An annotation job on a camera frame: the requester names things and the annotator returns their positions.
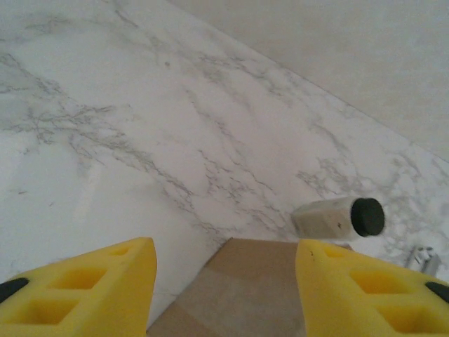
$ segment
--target brown cardboard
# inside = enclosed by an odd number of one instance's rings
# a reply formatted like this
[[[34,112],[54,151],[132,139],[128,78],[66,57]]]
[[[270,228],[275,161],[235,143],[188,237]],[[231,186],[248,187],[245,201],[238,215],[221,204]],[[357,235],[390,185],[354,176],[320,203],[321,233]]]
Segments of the brown cardboard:
[[[230,239],[148,336],[299,336],[297,244]]]

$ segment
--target small bottle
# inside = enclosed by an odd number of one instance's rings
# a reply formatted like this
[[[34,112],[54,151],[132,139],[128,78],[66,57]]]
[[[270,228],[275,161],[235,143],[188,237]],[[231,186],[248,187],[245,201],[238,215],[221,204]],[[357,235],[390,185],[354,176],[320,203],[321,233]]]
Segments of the small bottle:
[[[315,201],[292,213],[301,238],[353,240],[379,235],[385,226],[382,205],[373,198]]]

